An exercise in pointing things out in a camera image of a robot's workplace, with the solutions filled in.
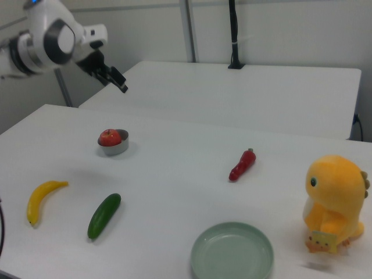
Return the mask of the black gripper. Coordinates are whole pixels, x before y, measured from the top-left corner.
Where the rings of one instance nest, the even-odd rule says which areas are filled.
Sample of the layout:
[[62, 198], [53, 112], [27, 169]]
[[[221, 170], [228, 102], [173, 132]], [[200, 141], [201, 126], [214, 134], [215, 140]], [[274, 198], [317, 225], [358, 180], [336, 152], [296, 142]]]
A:
[[105, 64], [105, 57], [100, 50], [89, 54], [86, 58], [76, 62], [76, 65], [89, 76], [97, 79], [101, 84], [114, 84], [122, 93], [126, 93], [126, 78], [115, 68]]

